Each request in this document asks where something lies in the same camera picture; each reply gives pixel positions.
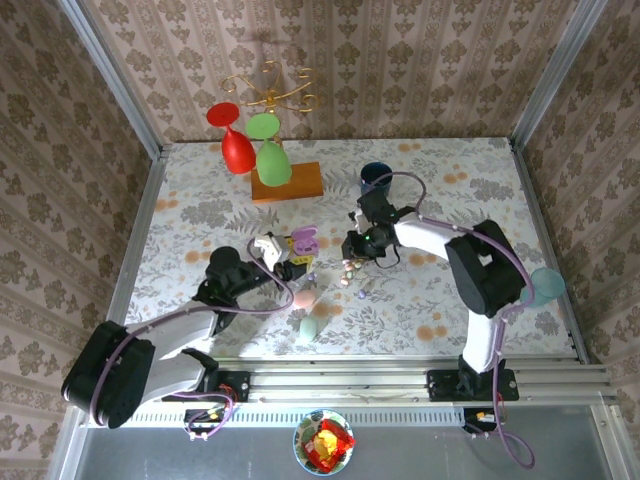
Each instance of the gray floor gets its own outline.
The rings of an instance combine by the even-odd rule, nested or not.
[[[362,427],[351,462],[336,478],[609,479],[586,408],[513,408],[508,429],[533,447],[537,466],[522,471],[500,440],[470,440],[458,429]],[[288,428],[229,428],[208,442],[179,429],[92,430],[77,480],[293,480],[317,478],[297,464]]]

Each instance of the green sponge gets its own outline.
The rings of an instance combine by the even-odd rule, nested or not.
[[[318,321],[309,316],[304,317],[300,322],[300,343],[307,344],[313,340],[318,333]]]

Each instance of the table surface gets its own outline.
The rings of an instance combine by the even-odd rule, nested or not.
[[[220,144],[179,144],[170,153],[127,314],[127,323],[171,311],[195,294],[211,251],[230,245],[247,258],[252,237],[318,227],[321,250],[315,281],[301,279],[294,291],[313,289],[313,308],[271,316],[238,315],[215,337],[216,356],[275,355],[455,356],[466,341],[467,315],[449,265],[434,255],[401,249],[402,261],[382,270],[368,263],[348,287],[340,245],[353,228],[347,217],[360,196],[358,172],[372,161],[411,171],[427,183],[422,213],[473,226],[497,221],[529,272],[545,265],[512,153],[503,138],[421,140],[286,141],[291,163],[320,162],[322,197],[254,205],[249,175],[224,167]],[[389,200],[413,205],[420,187],[393,179]],[[358,291],[369,294],[359,299]],[[284,302],[274,285],[239,299],[244,308]],[[312,311],[320,333],[297,340],[300,321]],[[574,356],[557,303],[527,310],[507,329],[512,355]]]

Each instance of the wall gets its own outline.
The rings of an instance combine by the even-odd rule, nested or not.
[[[43,478],[149,159],[55,1],[0,1],[0,478]]]
[[[507,136],[575,0],[82,0],[166,142],[219,138],[204,114],[263,61],[317,69],[324,108],[285,138]],[[246,110],[243,120],[251,110]]]
[[[610,0],[527,145],[593,356],[640,453],[640,2]]]

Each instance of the dark blue cup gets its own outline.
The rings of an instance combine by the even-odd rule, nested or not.
[[[360,193],[364,195],[372,189],[380,189],[385,197],[388,196],[393,176],[389,175],[373,185],[373,182],[386,173],[392,173],[391,167],[386,163],[367,163],[360,171]]]

